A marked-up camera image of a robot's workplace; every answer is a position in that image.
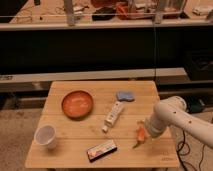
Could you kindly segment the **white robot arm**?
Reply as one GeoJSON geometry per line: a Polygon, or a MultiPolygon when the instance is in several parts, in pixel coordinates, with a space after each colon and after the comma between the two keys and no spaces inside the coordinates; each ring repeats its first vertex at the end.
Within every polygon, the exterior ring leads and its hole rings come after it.
{"type": "Polygon", "coordinates": [[[213,124],[193,117],[186,110],[186,101],[180,96],[172,96],[156,102],[153,113],[141,121],[141,125],[152,138],[160,137],[169,125],[173,125],[213,149],[213,124]]]}

